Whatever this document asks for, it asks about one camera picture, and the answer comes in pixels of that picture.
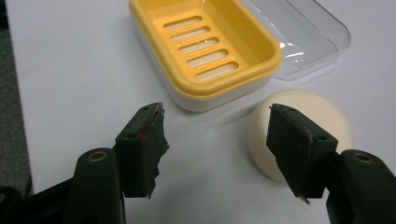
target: clear plastic lid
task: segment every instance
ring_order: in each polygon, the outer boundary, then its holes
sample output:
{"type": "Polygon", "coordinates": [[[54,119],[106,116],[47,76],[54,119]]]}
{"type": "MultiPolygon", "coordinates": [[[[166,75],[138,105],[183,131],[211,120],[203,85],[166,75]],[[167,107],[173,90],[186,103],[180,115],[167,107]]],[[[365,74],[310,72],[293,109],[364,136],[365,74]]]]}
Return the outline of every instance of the clear plastic lid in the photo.
{"type": "Polygon", "coordinates": [[[294,80],[334,63],[349,45],[348,29],[315,0],[240,0],[279,42],[274,77],[294,80]]]}

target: white table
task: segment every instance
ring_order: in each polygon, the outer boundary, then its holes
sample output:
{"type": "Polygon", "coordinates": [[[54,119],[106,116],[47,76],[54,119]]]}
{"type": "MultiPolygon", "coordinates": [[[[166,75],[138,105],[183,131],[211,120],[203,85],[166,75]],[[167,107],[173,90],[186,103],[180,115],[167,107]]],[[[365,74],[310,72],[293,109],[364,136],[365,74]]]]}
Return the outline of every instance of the white table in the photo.
{"type": "Polygon", "coordinates": [[[326,194],[311,205],[294,198],[256,168],[245,144],[260,101],[306,89],[336,103],[356,148],[396,173],[396,2],[319,2],[351,33],[338,65],[292,82],[272,79],[196,114],[167,94],[127,1],[7,1],[35,192],[72,177],[83,152],[112,147],[138,108],[162,101],[171,149],[152,199],[126,200],[131,223],[329,223],[326,194]]]}

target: yellow soap tray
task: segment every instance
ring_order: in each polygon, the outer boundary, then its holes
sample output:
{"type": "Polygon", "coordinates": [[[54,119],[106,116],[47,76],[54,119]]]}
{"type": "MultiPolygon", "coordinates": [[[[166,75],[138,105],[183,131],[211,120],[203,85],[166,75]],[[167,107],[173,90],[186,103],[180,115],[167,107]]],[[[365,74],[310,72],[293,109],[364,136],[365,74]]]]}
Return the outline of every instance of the yellow soap tray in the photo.
{"type": "Polygon", "coordinates": [[[130,9],[185,109],[206,111],[255,91],[281,63],[279,44],[238,0],[131,0],[130,9]]]}

